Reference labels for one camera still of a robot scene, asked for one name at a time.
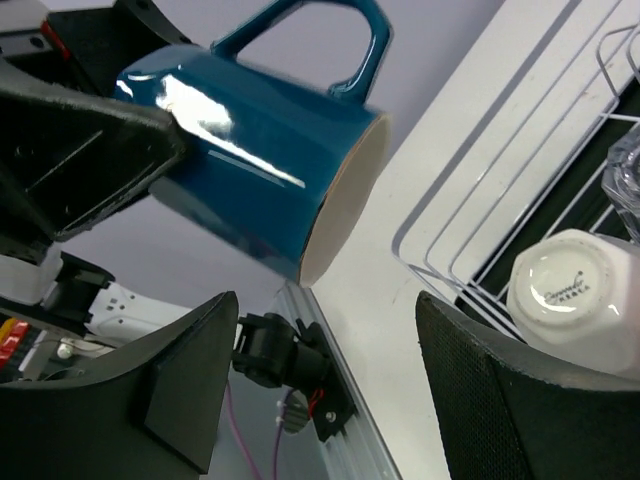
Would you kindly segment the white faceted cup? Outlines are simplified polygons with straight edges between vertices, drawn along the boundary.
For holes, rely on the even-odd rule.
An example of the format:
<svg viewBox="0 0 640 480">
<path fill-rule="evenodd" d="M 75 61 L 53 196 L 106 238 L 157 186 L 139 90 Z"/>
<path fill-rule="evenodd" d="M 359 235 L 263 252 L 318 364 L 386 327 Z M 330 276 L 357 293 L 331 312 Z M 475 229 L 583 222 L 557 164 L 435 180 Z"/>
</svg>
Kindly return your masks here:
<svg viewBox="0 0 640 480">
<path fill-rule="evenodd" d="M 506 306 L 529 346 L 638 378 L 638 246 L 577 229 L 548 237 L 514 260 Z"/>
</svg>

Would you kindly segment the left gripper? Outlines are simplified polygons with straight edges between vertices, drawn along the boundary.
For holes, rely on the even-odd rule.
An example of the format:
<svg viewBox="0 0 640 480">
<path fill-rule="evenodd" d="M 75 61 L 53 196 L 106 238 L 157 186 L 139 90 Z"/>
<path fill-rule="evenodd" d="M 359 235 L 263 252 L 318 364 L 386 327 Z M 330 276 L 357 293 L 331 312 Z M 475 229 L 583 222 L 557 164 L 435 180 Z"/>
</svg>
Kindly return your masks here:
<svg viewBox="0 0 640 480">
<path fill-rule="evenodd" d="M 154 1 L 49 10 L 48 22 L 68 60 L 55 51 L 1 56 L 1 210 L 65 241 L 109 217 L 187 153 L 170 114 L 88 95 L 126 99 L 124 70 L 192 40 Z M 88 95 L 55 85 L 23 90 L 38 82 Z"/>
</svg>

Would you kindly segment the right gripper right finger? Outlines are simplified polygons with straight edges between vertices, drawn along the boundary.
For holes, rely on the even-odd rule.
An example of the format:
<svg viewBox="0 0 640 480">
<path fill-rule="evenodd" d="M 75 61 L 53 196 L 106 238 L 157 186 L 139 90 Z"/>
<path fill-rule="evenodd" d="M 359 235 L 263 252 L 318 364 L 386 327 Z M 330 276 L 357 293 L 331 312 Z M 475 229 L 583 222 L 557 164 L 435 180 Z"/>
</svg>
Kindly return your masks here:
<svg viewBox="0 0 640 480">
<path fill-rule="evenodd" d="M 638 478 L 638 381 L 549 356 L 426 291 L 415 319 L 451 478 Z"/>
</svg>

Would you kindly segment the dark blue mug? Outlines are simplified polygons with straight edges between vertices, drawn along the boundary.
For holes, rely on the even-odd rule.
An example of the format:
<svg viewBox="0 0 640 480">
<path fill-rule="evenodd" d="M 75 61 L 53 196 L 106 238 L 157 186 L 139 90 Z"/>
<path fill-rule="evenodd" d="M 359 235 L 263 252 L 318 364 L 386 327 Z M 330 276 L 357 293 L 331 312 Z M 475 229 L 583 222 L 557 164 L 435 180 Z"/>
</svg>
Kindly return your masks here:
<svg viewBox="0 0 640 480">
<path fill-rule="evenodd" d="M 385 166 L 391 122 L 366 100 L 392 29 L 376 2 L 354 2 L 369 46 L 355 74 L 325 91 L 238 61 L 298 8 L 276 1 L 209 48 L 154 51 L 118 75 L 114 95 L 169 112 L 188 136 L 187 158 L 150 186 L 157 201 L 309 287 L 348 239 Z"/>
</svg>

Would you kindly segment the clear faceted glass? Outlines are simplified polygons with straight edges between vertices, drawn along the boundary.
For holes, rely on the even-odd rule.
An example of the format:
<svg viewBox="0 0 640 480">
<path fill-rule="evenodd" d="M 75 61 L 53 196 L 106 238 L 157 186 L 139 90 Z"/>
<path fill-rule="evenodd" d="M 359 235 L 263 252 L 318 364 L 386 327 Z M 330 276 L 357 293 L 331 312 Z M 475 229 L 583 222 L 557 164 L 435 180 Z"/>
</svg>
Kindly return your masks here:
<svg viewBox="0 0 640 480">
<path fill-rule="evenodd" d="M 601 186 L 631 240 L 639 244 L 639 128 L 635 127 L 608 150 Z"/>
</svg>

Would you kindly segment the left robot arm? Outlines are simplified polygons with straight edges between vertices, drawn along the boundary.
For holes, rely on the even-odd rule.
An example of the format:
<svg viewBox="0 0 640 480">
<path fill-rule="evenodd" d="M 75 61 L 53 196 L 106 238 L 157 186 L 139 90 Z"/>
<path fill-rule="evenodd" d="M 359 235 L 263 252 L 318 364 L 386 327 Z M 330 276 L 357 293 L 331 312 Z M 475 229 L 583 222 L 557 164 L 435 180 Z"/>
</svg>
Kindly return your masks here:
<svg viewBox="0 0 640 480">
<path fill-rule="evenodd" d="M 108 271 L 64 242 L 145 199 L 189 152 L 173 117 L 114 96 L 130 64 L 189 39 L 152 1 L 1 5 L 1 315 L 81 338 Z"/>
</svg>

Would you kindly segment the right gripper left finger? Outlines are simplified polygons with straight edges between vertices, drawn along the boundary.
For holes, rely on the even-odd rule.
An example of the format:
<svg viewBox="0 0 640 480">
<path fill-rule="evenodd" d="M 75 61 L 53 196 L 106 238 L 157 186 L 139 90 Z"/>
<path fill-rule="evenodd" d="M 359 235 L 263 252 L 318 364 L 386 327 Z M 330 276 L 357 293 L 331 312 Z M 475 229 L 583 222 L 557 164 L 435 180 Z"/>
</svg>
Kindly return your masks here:
<svg viewBox="0 0 640 480">
<path fill-rule="evenodd" d="M 2 384 L 2 478 L 207 474 L 238 314 L 236 294 L 221 293 L 58 377 Z"/>
</svg>

